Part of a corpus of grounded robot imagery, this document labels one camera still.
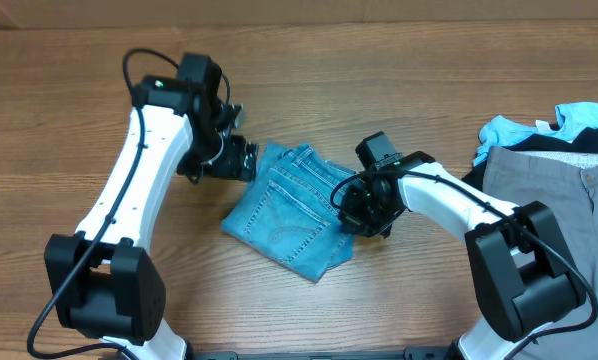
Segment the black cable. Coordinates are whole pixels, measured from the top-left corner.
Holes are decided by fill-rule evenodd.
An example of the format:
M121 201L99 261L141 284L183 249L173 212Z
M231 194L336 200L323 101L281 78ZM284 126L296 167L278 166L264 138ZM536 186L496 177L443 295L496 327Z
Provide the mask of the black cable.
M160 54L154 50L132 49L132 50L128 51L126 53L126 55L123 57L122 68L123 68L123 77L124 77L124 80L126 81L126 85L128 86L128 91L130 92L130 96L132 97L133 106L135 106L135 104L136 104L135 100L137 99L137 94L132 87L132 82L130 81L130 75L128 74L128 60L130 60L130 57L136 53L146 53L146 54L155 55L163 60L166 60L167 62L172 64L174 67L179 68L177 63L175 63L172 59L170 59L169 57L167 57L163 54ZM137 107L137 115L139 118L139 128L140 128L139 142L137 143L137 153L135 154L135 158L134 158L134 161L132 162L132 166L130 167L130 170L128 171L126 180L124 181L123 185L121 186L121 189L119 190L119 194L117 194L117 198L115 199L114 203L112 204L112 207L110 208L110 212L108 212L108 214L104 218L103 225L101 225L101 228L99 229L99 231L97 232L95 237L92 239L90 246L88 246L86 251L83 253L81 258L77 262L77 264L72 268L72 270L70 271L68 276L66 276L66 279L63 281L61 286L59 286L57 291L55 291L55 293L53 294L52 298L50 298L50 300L48 301L46 306L41 311L41 314L39 314L39 316L37 317L37 320L32 325L30 332L28 333L28 339L26 342L28 353L37 359L58 359L58 358L81 354L84 352L97 350L97 349L115 349L115 350L119 351L121 354L125 355L130 360L139 360L139 358L137 358L125 346L115 344L115 343L101 343L101 344L86 345L86 346L78 347L75 349L60 351L57 353L41 353L41 352L37 351L34 346L35 337L37 336L37 333L39 332L41 325L43 325L43 322L46 320L46 318L52 311L52 308L55 307L55 305L57 304L57 301L63 295L63 293L66 291L68 286L74 281L77 274L79 274L83 270L83 268L86 266L86 264L90 260L90 257L92 256L92 253L94 252L95 247L101 241L101 239L103 238L103 235L106 233L106 230L108 230L108 227L113 222L115 213L119 209L119 205L121 204L121 201L123 200L123 197L126 194L128 187L130 187L130 182L132 181L132 178L134 177L135 172L137 171L137 167L139 165L139 160L141 159L141 154L142 154L144 146L145 146L145 136L146 136L146 131L145 131L146 125L145 125L145 121L144 121L144 117L143 117L143 111L141 111L141 108L139 108L139 107Z
M416 171L409 171L409 170L385 170L385 171L376 171L376 172L371 172L371 173L362 172L362 173L355 174L355 175L347 178L346 180L342 181L337 186L335 186L335 188L333 189L332 193L330 194L330 204L333 207L335 207L337 209L340 209L341 206L334 203L334 195L344 185L346 185L346 184L348 184L348 183L350 183L350 182L352 182L354 180L357 180L357 179L360 179L360 178L363 178L363 177L378 176L378 175L395 175L395 174L397 176L410 175L410 176L420 177L420 178L423 178L423 179L433 180L433 181L440 182L440 183L442 183L442 184L444 184L446 186L449 186L449 187L455 189L456 191L458 191L462 195L466 196L467 198L469 198L470 200L472 200L473 202L475 202L477 205L481 206L482 208L484 208L488 212L490 212L490 213L492 213L492 214L500 217L501 219L505 220L505 222L507 222L515 230L519 231L521 234L523 234L525 237L527 237L536 246L539 246L544 251L549 252L557 260L559 260L559 262L561 262L562 264L564 264L568 268L568 270L570 270L570 273L572 275L574 275L583 284L583 286L586 288L586 293L588 294L588 298L590 299L590 305L592 307L592 311L590 312L590 317L588 317L588 319L586 321L584 321L582 323L579 323L577 325L563 326L563 327L559 327L559 328L556 328L556 329L548 329L548 330L543 330L543 331L536 332L534 334L530 334L523 341L521 341L519 343L519 345L517 345L514 349L512 349L510 351L510 353L508 353L508 355L506 355L506 357L504 358L504 360L510 360L510 359L512 359L524 347L526 347L531 342L536 341L538 338L540 338L542 336L554 335L554 334L561 334L561 333L566 333L566 332L583 330L583 329L587 328L588 326L592 325L597 320L597 317L598 317L598 300L597 300L597 296L595 295L594 290L592 289L592 286L590 286L590 283L588 283L588 281L583 277L583 275L581 275L581 273L579 272L579 270L577 270L573 265L571 265L561 255L559 255L548 244L546 244L541 239L539 239L535 234L533 234L532 232L530 232L530 230L528 230L524 226L518 224L513 218L511 218L510 216L508 216L508 215L504 214L503 212L497 210L495 207L493 207L489 203L481 200L479 197L477 197L476 195L474 195L470 191L464 189L459 184L456 184L456 183L454 183L454 182L452 182L452 181L450 181L448 179L442 178L439 175L430 175L430 174L420 173L420 172L416 172Z
M228 105L230 102L230 82L228 82L228 77L224 73L221 73L221 78L226 83L226 105Z

